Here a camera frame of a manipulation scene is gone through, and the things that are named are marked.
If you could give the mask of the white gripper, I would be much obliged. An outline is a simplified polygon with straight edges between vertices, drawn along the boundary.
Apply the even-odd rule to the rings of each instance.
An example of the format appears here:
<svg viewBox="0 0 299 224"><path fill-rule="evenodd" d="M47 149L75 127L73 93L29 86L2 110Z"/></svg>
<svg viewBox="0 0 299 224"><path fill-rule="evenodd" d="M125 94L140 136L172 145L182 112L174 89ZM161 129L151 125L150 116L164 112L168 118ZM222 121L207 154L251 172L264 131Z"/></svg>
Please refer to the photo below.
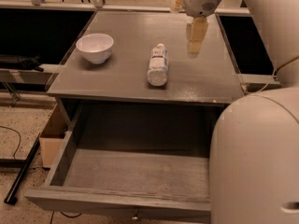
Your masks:
<svg viewBox="0 0 299 224"><path fill-rule="evenodd" d="M172 3L171 13L179 13L184 9L188 16L193 17L186 26L187 52L191 59L199 55L205 39L208 28L206 17L214 13L220 2L221 0L175 0Z"/></svg>

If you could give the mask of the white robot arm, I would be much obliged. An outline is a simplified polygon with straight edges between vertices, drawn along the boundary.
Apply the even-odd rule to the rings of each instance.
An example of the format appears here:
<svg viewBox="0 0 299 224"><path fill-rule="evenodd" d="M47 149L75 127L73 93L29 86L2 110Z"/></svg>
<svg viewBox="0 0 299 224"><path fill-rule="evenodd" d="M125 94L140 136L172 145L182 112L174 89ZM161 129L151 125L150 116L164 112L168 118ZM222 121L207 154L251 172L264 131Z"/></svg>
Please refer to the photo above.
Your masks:
<svg viewBox="0 0 299 224"><path fill-rule="evenodd" d="M299 0L245 0L280 88L231 103L213 131L211 224L299 224Z"/></svg>

